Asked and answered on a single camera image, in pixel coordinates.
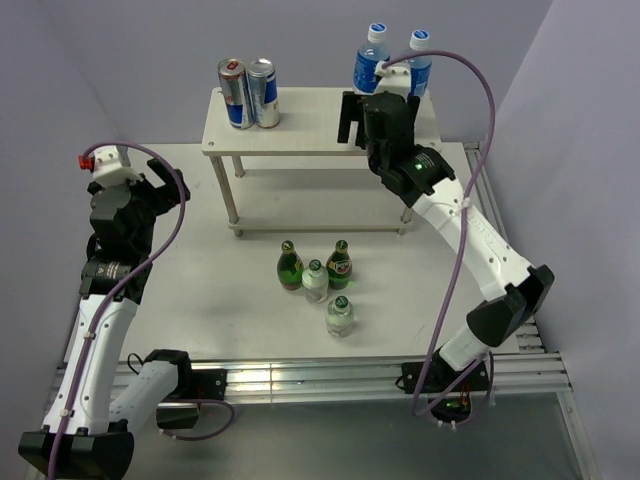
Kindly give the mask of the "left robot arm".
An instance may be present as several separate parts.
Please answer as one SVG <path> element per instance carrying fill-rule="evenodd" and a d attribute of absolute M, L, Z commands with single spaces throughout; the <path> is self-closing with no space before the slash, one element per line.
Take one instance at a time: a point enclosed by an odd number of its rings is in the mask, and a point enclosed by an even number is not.
<path fill-rule="evenodd" d="M 156 219 L 184 209 L 190 193 L 181 171 L 157 155 L 153 186 L 124 161 L 104 178 L 97 154 L 80 161 L 94 179 L 87 261 L 81 273 L 77 330 L 58 394 L 42 426 L 22 434 L 18 452 L 48 479 L 120 479 L 134 451 L 134 433 L 163 400 L 183 399 L 195 386 L 189 355 L 154 350 L 117 398 L 111 396 L 127 331 L 141 304 L 156 253 Z"/>

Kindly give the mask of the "dark green glass bottle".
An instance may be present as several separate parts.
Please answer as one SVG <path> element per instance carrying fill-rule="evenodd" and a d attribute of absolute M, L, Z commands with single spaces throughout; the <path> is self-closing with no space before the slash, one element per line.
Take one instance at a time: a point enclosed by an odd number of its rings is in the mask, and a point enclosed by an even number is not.
<path fill-rule="evenodd" d="M 349 245 L 346 240 L 338 240 L 334 252 L 326 262 L 329 287 L 333 290 L 346 288 L 351 279 L 353 266 L 348 249 Z"/>
<path fill-rule="evenodd" d="M 303 271 L 303 262 L 297 254 L 293 242 L 283 241 L 281 255 L 277 262 L 277 276 L 281 286 L 290 291 L 301 288 Z"/>

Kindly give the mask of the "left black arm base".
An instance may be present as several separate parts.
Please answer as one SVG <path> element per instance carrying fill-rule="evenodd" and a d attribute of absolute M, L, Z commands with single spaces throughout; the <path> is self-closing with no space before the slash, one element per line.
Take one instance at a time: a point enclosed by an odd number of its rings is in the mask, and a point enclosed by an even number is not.
<path fill-rule="evenodd" d="M 172 393 L 156 410 L 156 423 L 161 429 L 192 429 L 202 407 L 188 400 L 223 400 L 227 385 L 225 369 L 193 370 L 189 383 L 182 393 Z"/>

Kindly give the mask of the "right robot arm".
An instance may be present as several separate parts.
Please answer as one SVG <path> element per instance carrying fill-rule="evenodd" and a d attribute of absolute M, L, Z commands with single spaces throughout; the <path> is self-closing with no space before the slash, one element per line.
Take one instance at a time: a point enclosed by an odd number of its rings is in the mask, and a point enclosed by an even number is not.
<path fill-rule="evenodd" d="M 356 137 L 370 170 L 461 255 L 479 286 L 483 301 L 429 359 L 427 379 L 438 390 L 452 390 L 466 379 L 469 365 L 501 346 L 539 310 L 555 277 L 548 266 L 535 267 L 519 255 L 469 203 L 438 151 L 416 143 L 418 106 L 416 97 L 344 92 L 337 140 Z"/>

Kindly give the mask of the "water bottle blue label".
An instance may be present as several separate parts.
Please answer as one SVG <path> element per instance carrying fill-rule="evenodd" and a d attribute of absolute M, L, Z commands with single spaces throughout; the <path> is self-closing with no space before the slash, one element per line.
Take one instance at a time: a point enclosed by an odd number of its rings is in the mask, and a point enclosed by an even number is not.
<path fill-rule="evenodd" d="M 376 66 L 390 59 L 386 44 L 387 27 L 384 23 L 372 23 L 367 40 L 356 54 L 353 72 L 353 88 L 360 94 L 372 94 L 376 88 Z"/>
<path fill-rule="evenodd" d="M 430 34 L 427 30 L 414 30 L 409 39 L 404 55 L 424 53 L 430 47 Z M 408 59 L 411 69 L 411 96 L 423 97 L 428 88 L 432 60 L 430 56 L 422 55 Z"/>

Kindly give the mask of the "clear glass bottle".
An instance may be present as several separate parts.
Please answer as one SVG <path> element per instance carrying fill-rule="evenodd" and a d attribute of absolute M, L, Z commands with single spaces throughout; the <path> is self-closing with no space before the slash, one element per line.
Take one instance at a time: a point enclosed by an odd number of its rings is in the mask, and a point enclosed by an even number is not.
<path fill-rule="evenodd" d="M 350 334 L 354 324 L 354 311 L 346 296 L 340 295 L 332 300 L 325 312 L 327 331 L 335 337 L 345 337 Z"/>
<path fill-rule="evenodd" d="M 307 301 L 321 303 L 328 294 L 329 276 L 326 267 L 318 259 L 312 259 L 302 274 L 302 286 Z"/>

